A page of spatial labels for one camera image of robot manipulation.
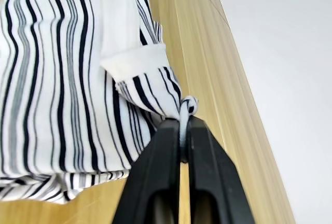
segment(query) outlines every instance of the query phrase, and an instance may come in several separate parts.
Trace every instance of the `striped shirt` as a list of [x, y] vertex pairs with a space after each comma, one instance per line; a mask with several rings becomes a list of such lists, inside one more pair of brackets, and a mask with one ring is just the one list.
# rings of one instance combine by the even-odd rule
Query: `striped shirt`
[[66, 203], [124, 178], [182, 99], [149, 0], [4, 0], [0, 200]]

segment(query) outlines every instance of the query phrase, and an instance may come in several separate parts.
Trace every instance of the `white background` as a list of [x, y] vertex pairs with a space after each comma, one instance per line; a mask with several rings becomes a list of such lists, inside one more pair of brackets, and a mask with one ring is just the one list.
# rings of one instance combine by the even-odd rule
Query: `white background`
[[221, 2], [295, 219], [331, 224], [332, 0]]

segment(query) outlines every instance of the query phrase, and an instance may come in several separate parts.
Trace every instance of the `light wood grain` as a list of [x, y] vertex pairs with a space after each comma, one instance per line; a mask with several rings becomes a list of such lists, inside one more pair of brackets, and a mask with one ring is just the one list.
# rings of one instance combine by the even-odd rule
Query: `light wood grain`
[[[256, 222], [295, 223], [220, 1], [158, 3], [170, 63], [235, 162]], [[179, 41], [182, 50], [172, 49]]]
[[[294, 218], [219, 0], [150, 0], [184, 95], [200, 101], [204, 119], [235, 162], [262, 224]], [[181, 167], [180, 223], [190, 223], [188, 170]], [[67, 205], [0, 203], [0, 224], [110, 223], [124, 180], [87, 189]]]

